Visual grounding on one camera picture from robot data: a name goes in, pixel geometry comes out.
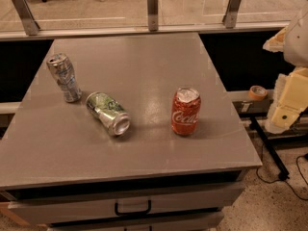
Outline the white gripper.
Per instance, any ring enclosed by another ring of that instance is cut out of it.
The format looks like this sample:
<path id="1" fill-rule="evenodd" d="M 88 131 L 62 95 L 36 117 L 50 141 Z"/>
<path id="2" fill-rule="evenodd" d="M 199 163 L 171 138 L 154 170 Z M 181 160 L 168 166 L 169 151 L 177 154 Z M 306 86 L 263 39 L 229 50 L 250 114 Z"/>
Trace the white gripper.
<path id="1" fill-rule="evenodd" d="M 265 128 L 273 134 L 281 134 L 308 108 L 308 4 L 290 22 L 268 39 L 263 49 L 282 52 L 286 62 L 296 67 L 289 75 L 279 74 L 273 91 Z"/>

